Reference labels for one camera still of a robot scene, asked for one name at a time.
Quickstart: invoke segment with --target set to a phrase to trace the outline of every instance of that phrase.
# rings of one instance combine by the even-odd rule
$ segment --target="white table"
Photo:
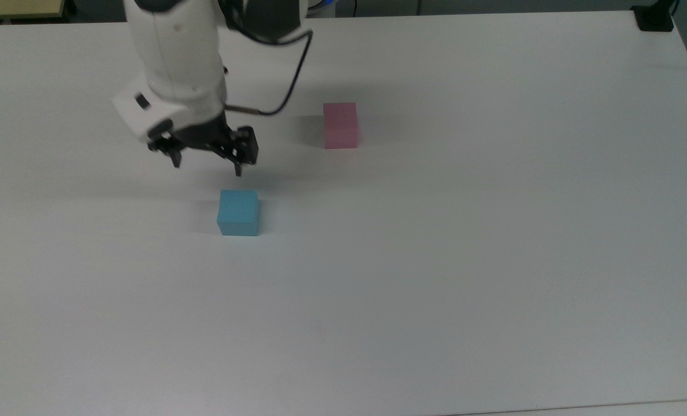
[[[309,21],[242,179],[130,137],[125,24],[0,27],[0,414],[687,400],[687,54],[632,13]],[[222,33],[271,108],[301,46]],[[322,149],[322,103],[358,150]],[[260,237],[222,237],[222,188]]]
[[[493,416],[687,416],[687,401],[492,413]]]

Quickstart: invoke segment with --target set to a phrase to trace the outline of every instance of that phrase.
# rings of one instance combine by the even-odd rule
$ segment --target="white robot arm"
[[[181,151],[209,150],[235,164],[258,155],[251,127],[230,129],[225,121],[225,73],[217,50],[217,26],[227,23],[262,44],[281,45],[308,39],[286,104],[304,61],[312,32],[296,30],[307,10],[306,0],[125,0],[125,14],[144,70],[114,98],[114,107],[148,149],[168,155],[175,168]]]

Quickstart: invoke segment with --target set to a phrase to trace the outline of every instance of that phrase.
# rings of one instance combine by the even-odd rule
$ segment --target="cube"
[[[359,146],[356,103],[325,103],[325,149],[355,149]]]
[[[258,235],[261,205],[254,190],[221,190],[217,226],[222,235]]]

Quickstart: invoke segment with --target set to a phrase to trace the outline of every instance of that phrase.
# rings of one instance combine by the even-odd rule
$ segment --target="black cable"
[[[302,55],[299,57],[299,63],[298,63],[298,68],[295,71],[295,77],[292,79],[292,83],[289,85],[289,90],[287,90],[287,95],[284,97],[284,101],[277,107],[276,110],[274,111],[259,111],[259,115],[262,116],[273,116],[274,114],[279,113],[281,110],[285,108],[287,105],[287,102],[289,101],[289,98],[292,97],[292,92],[295,91],[295,84],[296,80],[299,77],[299,71],[302,69],[302,65],[304,64],[304,58],[307,56],[307,51],[310,49],[310,44],[312,43],[312,31],[307,31],[302,34],[302,36],[307,37],[307,43],[304,44],[304,50],[302,51]]]
[[[229,19],[229,16],[234,16],[232,13],[232,9],[228,8],[227,3],[223,3],[222,0],[218,0],[217,2],[220,5],[220,9],[222,10],[222,13],[225,15],[225,19]],[[292,97],[292,92],[295,91],[295,85],[296,85],[296,80],[299,77],[299,71],[302,70],[302,65],[304,64],[304,58],[307,56],[307,51],[310,49],[310,44],[312,43],[312,31],[306,31],[303,32],[302,34],[297,35],[296,37],[293,37],[290,40],[285,40],[284,42],[278,42],[278,40],[266,40],[266,39],[259,39],[256,37],[256,35],[251,34],[251,32],[246,31],[246,29],[243,28],[240,24],[237,23],[237,21],[227,21],[228,27],[230,29],[235,29],[235,31],[240,32],[240,34],[244,35],[248,39],[253,40],[254,42],[257,42],[259,44],[264,44],[268,46],[287,46],[291,44],[295,44],[296,42],[299,42],[302,40],[304,37],[307,37],[307,43],[304,44],[304,50],[302,52],[302,55],[299,57],[299,63],[298,67],[296,68],[295,71],[295,77],[292,78],[292,82],[289,85],[289,89],[287,90],[287,94],[284,97],[284,100],[282,103],[277,107],[276,110],[273,111],[261,111],[259,110],[258,114],[259,116],[273,116],[280,111],[282,111],[285,106],[287,105],[287,102],[289,101],[290,97]]]

